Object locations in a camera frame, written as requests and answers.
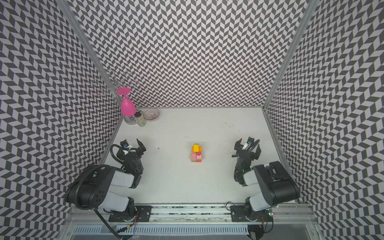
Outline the yellow house-shaped block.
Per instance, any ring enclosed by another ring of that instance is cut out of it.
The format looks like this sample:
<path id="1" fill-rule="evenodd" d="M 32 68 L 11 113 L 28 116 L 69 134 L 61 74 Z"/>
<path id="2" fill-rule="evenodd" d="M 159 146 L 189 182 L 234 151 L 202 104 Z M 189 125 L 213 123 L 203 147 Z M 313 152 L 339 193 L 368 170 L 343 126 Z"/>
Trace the yellow house-shaped block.
<path id="1" fill-rule="evenodd" d="M 194 144 L 194 146 L 193 146 L 193 151 L 194 151 L 195 153 L 198 153 L 198 152 L 200 151 L 200 146 L 199 146 L 199 144 Z"/>

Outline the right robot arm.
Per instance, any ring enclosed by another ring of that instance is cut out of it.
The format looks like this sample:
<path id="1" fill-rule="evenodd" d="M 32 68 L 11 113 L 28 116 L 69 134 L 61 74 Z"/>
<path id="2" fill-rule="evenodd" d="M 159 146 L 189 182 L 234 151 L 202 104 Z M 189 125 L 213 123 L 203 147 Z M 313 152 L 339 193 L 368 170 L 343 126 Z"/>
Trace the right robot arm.
<path id="1" fill-rule="evenodd" d="M 249 137 L 245 144 L 238 140 L 234 150 L 236 153 L 232 157 L 237 159 L 235 182 L 243 187 L 255 186 L 259 189 L 256 195 L 245 200 L 244 212 L 247 220 L 266 220 L 270 217 L 267 215 L 269 208 L 300 198 L 298 185 L 281 162 L 251 166 L 252 161 L 258 160 L 261 155 L 260 140 Z"/>

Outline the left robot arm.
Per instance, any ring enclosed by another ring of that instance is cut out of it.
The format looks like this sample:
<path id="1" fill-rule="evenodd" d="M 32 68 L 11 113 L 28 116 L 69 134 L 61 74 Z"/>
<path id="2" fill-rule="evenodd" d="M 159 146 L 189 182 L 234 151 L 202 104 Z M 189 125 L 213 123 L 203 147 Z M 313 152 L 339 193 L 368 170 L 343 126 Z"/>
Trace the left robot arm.
<path id="1" fill-rule="evenodd" d="M 128 141 L 110 147 L 112 158 L 121 167 L 91 164 L 69 185 L 64 195 L 67 203 L 81 210 L 106 210 L 111 216 L 119 216 L 122 221 L 130 221 L 138 214 L 133 198 L 124 197 L 110 191 L 110 187 L 135 189 L 142 178 L 144 167 L 142 155 L 147 150 L 137 140 L 134 148 Z"/>

